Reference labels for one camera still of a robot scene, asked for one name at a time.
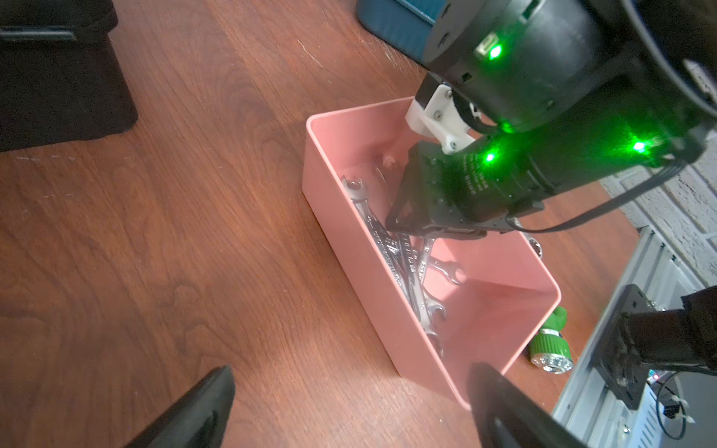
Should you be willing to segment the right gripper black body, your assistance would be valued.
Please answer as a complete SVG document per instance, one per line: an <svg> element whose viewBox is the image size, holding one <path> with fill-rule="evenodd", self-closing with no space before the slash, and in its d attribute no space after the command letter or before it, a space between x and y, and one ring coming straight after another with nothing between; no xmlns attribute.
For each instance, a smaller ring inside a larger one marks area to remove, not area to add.
<svg viewBox="0 0 717 448"><path fill-rule="evenodd" d="M638 186L558 224L567 231L667 182L705 148L706 120L691 106L606 86L543 126L483 136L453 155L417 143L386 226L431 238L507 233L550 198L637 165L653 168Z"/></svg>

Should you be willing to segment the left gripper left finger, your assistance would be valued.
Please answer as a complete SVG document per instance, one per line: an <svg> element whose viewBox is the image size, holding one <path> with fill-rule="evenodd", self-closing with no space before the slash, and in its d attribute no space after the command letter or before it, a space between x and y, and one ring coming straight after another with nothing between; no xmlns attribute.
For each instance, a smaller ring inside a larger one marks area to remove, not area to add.
<svg viewBox="0 0 717 448"><path fill-rule="evenodd" d="M234 398L231 367L215 368L126 447L220 447Z"/></svg>

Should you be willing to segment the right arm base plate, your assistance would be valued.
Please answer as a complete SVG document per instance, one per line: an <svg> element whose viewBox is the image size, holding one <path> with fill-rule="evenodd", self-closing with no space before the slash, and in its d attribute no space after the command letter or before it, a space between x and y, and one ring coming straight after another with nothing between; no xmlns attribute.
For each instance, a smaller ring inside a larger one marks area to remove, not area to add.
<svg viewBox="0 0 717 448"><path fill-rule="evenodd" d="M623 286L612 310L607 313L591 360L591 366L610 392L631 411L640 407L649 369L642 365L639 353L631 347L625 324L632 315L651 311L653 308L648 306L648 299L638 286Z"/></svg>

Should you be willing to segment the pink plastic storage box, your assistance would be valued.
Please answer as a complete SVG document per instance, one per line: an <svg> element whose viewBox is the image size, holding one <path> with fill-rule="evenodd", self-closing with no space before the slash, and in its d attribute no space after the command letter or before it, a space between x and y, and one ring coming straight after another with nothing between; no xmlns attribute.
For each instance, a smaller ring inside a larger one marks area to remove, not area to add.
<svg viewBox="0 0 717 448"><path fill-rule="evenodd" d="M455 261L465 277L454 285L437 272L427 275L427 289L447 311L435 325L444 354L434 351L342 184L363 180L373 212L388 214L375 164L385 155L404 164L418 142L405 120L409 105L400 99L310 117L302 191L397 373L467 406L470 367L485 362L508 371L561 293L520 233L441 240L435 256Z"/></svg>

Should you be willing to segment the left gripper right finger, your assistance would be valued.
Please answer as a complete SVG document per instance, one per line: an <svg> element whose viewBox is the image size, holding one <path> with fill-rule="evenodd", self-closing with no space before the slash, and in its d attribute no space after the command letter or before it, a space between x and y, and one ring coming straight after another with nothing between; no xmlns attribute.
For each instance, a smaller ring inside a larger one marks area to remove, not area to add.
<svg viewBox="0 0 717 448"><path fill-rule="evenodd" d="M467 384L472 417L484 447L583 447L584 443L491 365L472 365Z"/></svg>

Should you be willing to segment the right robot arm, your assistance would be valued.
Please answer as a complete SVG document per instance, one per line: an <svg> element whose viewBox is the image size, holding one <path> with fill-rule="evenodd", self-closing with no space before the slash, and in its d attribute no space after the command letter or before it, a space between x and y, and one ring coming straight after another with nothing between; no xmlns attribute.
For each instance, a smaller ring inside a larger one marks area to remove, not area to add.
<svg viewBox="0 0 717 448"><path fill-rule="evenodd" d="M407 111L422 140L387 216L411 236L520 231L548 199L652 173L554 226L567 231L677 177L708 147L716 12L701 1L450 1Z"/></svg>

